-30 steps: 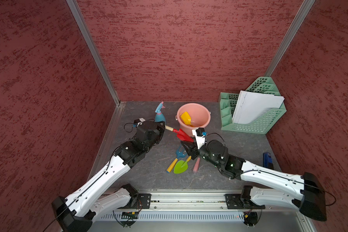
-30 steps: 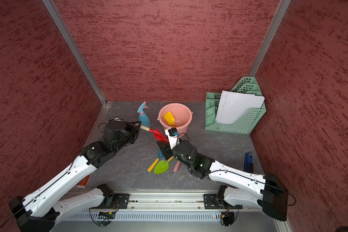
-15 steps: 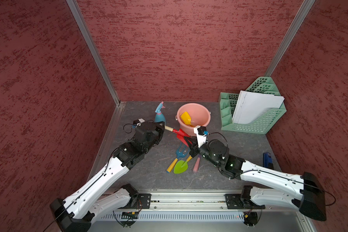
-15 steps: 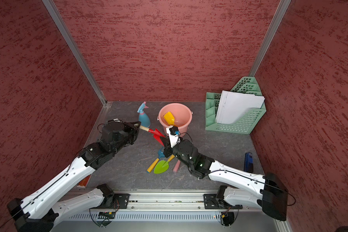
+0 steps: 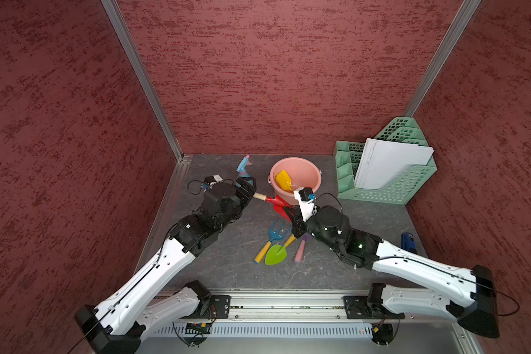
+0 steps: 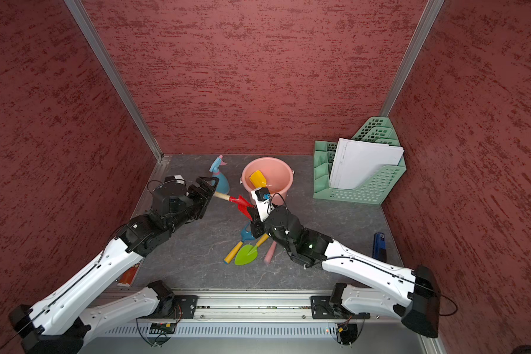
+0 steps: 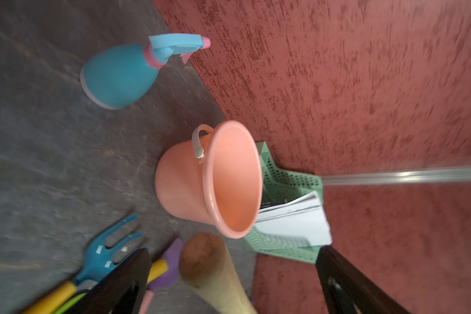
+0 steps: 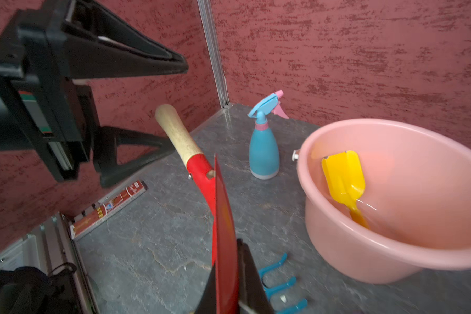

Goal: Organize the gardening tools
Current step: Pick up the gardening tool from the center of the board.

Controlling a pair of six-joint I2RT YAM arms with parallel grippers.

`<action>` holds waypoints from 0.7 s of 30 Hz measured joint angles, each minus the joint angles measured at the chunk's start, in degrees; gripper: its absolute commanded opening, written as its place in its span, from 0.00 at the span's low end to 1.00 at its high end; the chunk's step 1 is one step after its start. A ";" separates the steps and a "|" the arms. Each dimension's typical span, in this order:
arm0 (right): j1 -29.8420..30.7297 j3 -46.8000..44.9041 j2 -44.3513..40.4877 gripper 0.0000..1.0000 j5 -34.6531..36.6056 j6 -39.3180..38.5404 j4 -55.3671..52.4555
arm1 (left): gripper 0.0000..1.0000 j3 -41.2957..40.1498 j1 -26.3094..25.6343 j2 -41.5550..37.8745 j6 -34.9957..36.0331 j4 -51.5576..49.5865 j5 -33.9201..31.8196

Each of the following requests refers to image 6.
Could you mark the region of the blue toy rake yellow handle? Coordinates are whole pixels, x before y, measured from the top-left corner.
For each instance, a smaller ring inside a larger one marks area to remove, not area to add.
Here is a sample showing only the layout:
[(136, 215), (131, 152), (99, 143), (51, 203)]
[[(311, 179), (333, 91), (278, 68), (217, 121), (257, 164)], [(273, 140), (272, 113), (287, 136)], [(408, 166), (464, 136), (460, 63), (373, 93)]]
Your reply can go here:
[(237, 253), (240, 251), (242, 246), (245, 243), (249, 243), (253, 241), (255, 237), (252, 234), (251, 231), (251, 224), (248, 223), (246, 226), (240, 231), (240, 241), (236, 244), (236, 246), (228, 253), (228, 255), (224, 258), (224, 262), (226, 264), (230, 264), (232, 260), (235, 258)]

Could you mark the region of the red toy shovel wooden handle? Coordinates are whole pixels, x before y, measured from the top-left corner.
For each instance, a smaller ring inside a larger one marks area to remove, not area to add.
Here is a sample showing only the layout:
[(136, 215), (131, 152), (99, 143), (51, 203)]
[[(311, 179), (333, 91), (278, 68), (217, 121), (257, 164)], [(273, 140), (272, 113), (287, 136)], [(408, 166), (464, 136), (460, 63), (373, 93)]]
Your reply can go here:
[(215, 192), (214, 197), (236, 204), (238, 210), (242, 212), (249, 220), (252, 220), (253, 217), (251, 212), (249, 212), (249, 208), (253, 208), (253, 205), (242, 196), (235, 198), (224, 193)]

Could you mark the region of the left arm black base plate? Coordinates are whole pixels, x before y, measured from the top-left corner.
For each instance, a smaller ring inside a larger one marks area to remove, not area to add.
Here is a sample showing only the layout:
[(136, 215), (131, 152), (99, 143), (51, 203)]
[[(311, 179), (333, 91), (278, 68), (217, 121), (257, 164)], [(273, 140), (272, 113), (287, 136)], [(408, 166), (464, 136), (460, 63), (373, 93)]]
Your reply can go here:
[(160, 302), (157, 316), (161, 319), (172, 319), (174, 322), (193, 319), (198, 300), (196, 295), (167, 296)]

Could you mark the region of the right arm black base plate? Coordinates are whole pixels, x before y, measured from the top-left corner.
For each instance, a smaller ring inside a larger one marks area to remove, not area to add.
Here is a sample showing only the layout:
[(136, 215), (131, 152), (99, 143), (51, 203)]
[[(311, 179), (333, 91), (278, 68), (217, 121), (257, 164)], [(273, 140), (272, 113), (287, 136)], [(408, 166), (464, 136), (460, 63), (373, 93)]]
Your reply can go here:
[(311, 315), (313, 319), (341, 319), (342, 316), (336, 312), (330, 304), (329, 296), (311, 296)]

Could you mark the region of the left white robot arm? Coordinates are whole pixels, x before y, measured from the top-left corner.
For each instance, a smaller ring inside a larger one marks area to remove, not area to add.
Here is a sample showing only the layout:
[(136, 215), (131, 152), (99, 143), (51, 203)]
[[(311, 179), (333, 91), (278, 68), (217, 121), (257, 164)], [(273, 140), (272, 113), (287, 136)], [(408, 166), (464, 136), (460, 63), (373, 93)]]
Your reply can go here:
[(122, 323), (173, 311), (173, 291), (162, 281), (112, 303), (91, 307), (110, 284), (145, 259), (173, 233), (203, 218), (218, 187), (215, 177), (187, 186), (171, 178), (153, 191), (149, 212), (119, 227), (106, 247), (59, 289), (32, 306), (9, 315), (25, 353), (78, 353), (97, 335)]

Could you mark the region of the green toy trowel yellow handle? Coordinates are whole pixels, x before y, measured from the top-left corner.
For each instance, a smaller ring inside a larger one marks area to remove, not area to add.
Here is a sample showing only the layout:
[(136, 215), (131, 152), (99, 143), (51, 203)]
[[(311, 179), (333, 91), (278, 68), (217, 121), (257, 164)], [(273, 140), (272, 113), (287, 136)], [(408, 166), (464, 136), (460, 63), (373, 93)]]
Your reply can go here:
[(235, 257), (235, 265), (243, 266), (252, 263), (258, 257), (258, 249), (269, 239), (268, 234), (264, 234), (260, 239), (255, 243), (254, 246), (246, 245), (242, 246), (238, 251)]

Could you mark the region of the purple toy shovel pink handle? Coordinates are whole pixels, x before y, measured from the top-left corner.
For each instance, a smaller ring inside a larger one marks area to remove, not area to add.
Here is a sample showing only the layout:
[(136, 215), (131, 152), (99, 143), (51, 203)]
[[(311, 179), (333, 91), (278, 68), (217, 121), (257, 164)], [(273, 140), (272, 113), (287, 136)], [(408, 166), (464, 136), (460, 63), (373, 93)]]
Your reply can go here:
[(264, 257), (264, 263), (265, 264), (269, 265), (271, 263), (271, 261), (273, 259), (273, 256), (275, 254), (276, 248), (277, 248), (277, 242), (273, 241), (271, 246), (268, 249), (268, 252), (266, 253), (266, 255)]

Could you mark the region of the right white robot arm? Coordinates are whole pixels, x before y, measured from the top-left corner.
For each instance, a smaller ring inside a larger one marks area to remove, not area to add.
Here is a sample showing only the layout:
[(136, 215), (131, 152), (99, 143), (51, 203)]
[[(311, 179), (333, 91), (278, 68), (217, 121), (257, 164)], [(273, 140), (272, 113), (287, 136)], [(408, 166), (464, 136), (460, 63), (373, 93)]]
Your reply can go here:
[(254, 224), (252, 234), (267, 234), (282, 246), (290, 259), (303, 268), (320, 266), (383, 293), (377, 307), (399, 318), (408, 329), (437, 338), (441, 290), (430, 268), (401, 268), (353, 251), (337, 240), (304, 227), (283, 206), (246, 207)]

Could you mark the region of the blue pink spray bottle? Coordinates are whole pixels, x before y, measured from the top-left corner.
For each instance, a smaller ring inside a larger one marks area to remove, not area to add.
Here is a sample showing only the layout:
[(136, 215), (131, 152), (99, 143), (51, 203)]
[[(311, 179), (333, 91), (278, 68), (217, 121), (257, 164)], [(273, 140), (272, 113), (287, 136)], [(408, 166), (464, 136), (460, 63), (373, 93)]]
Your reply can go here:
[(224, 165), (226, 165), (226, 162), (224, 162), (224, 157), (222, 155), (219, 155), (210, 166), (209, 172), (211, 172), (212, 177), (218, 179), (216, 191), (218, 193), (228, 195), (230, 193), (230, 183), (228, 182), (227, 177), (225, 177), (225, 175), (220, 170), (221, 166)]

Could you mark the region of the yellow toy shovel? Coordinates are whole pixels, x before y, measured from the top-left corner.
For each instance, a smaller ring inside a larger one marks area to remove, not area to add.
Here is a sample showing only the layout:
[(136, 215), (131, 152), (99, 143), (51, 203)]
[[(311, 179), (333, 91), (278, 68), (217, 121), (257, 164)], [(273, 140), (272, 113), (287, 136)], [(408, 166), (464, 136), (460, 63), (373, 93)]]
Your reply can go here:
[(267, 179), (260, 170), (253, 172), (249, 177), (249, 181), (254, 189), (268, 187)]

